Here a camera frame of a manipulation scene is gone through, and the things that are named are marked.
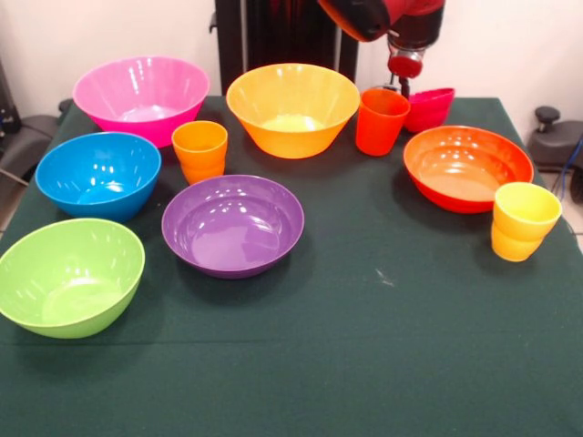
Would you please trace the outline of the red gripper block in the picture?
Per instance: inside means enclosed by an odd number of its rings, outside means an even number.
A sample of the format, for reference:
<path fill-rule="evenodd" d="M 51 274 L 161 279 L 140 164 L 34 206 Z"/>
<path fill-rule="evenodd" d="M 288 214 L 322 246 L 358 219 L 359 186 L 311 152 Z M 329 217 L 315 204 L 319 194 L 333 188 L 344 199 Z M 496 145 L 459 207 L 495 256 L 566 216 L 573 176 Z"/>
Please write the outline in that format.
<path fill-rule="evenodd" d="M 418 77 L 423 69 L 424 51 L 409 51 L 398 49 L 389 55 L 388 68 L 399 76 L 401 94 L 404 98 L 410 96 L 408 78 Z"/>

